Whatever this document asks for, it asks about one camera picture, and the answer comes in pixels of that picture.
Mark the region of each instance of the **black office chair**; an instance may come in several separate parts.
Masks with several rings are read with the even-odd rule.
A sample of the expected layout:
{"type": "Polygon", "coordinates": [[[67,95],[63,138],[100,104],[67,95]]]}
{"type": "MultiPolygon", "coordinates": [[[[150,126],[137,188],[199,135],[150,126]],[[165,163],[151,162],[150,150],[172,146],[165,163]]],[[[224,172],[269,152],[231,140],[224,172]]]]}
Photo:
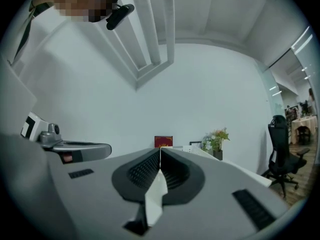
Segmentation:
{"type": "Polygon", "coordinates": [[[288,176],[287,174],[292,173],[296,174],[298,169],[305,166],[307,161],[303,159],[304,154],[309,152],[309,148],[304,148],[303,150],[297,152],[296,155],[293,155],[289,151],[289,134],[288,127],[284,123],[283,117],[282,120],[273,119],[272,122],[268,125],[272,145],[273,152],[269,158],[269,170],[272,174],[268,174],[267,178],[274,178],[275,180],[271,185],[280,183],[283,196],[286,198],[286,188],[285,183],[295,184],[294,189],[298,189],[298,182],[293,180],[293,177],[288,176]]]}
{"type": "Polygon", "coordinates": [[[305,145],[306,144],[306,138],[308,138],[308,141],[307,143],[310,143],[310,140],[311,140],[311,132],[309,130],[308,127],[306,126],[300,126],[297,131],[299,132],[298,134],[298,142],[302,145],[305,145]]]}

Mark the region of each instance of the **chair armrest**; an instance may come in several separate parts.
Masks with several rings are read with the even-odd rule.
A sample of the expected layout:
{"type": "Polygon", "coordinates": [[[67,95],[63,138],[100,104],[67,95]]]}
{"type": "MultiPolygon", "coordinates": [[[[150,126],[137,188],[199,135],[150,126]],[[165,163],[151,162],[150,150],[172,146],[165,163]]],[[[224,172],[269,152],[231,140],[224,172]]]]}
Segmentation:
{"type": "Polygon", "coordinates": [[[299,156],[299,157],[302,157],[305,153],[308,153],[310,151],[310,148],[304,148],[300,151],[298,151],[296,154],[299,156]]]}

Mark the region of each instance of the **wooden table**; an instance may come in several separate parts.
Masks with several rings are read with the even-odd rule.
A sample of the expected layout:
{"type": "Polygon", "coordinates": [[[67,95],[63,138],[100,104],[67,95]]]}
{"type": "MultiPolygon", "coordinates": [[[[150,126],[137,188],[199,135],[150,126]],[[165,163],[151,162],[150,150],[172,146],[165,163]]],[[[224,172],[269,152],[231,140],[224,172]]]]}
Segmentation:
{"type": "Polygon", "coordinates": [[[307,127],[311,134],[314,135],[316,133],[316,128],[318,128],[318,119],[316,116],[304,117],[291,122],[291,142],[292,144],[297,143],[297,131],[301,126],[307,127]]]}

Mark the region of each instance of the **wooden floor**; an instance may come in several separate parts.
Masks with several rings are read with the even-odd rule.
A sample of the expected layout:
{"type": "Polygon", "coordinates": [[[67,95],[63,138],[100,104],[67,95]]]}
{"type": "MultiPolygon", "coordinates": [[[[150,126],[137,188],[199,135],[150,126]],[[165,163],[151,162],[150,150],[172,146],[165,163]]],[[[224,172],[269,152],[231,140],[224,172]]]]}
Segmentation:
{"type": "MultiPolygon", "coordinates": [[[[300,168],[297,174],[290,173],[289,176],[293,177],[294,181],[299,183],[299,188],[295,190],[295,184],[285,183],[286,199],[288,205],[292,206],[299,200],[305,199],[310,195],[314,182],[320,172],[320,166],[314,165],[316,152],[317,152],[318,136],[314,135],[311,138],[311,143],[308,145],[293,145],[290,144],[290,152],[295,155],[299,150],[303,148],[309,148],[310,151],[306,153],[303,158],[306,160],[306,165],[300,168]]],[[[275,184],[270,186],[270,189],[274,190],[281,197],[284,196],[281,185],[275,184]]]]}

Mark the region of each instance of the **potted plant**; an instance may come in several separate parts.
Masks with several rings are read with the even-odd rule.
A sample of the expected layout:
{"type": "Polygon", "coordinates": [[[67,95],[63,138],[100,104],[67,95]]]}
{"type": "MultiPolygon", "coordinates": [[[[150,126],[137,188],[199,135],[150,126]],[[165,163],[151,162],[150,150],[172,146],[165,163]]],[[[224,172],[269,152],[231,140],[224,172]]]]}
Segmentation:
{"type": "Polygon", "coordinates": [[[203,138],[201,149],[221,161],[223,159],[222,144],[224,140],[230,140],[227,128],[215,130],[203,138]]]}

